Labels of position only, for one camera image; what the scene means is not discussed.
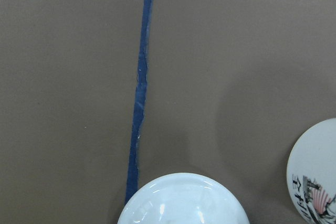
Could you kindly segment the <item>white enamel cup blue rim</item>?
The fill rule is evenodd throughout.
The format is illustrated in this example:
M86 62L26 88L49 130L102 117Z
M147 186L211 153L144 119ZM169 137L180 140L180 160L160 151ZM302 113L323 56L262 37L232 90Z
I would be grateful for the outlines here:
M287 163L287 186L307 223L335 223L335 118L298 138Z

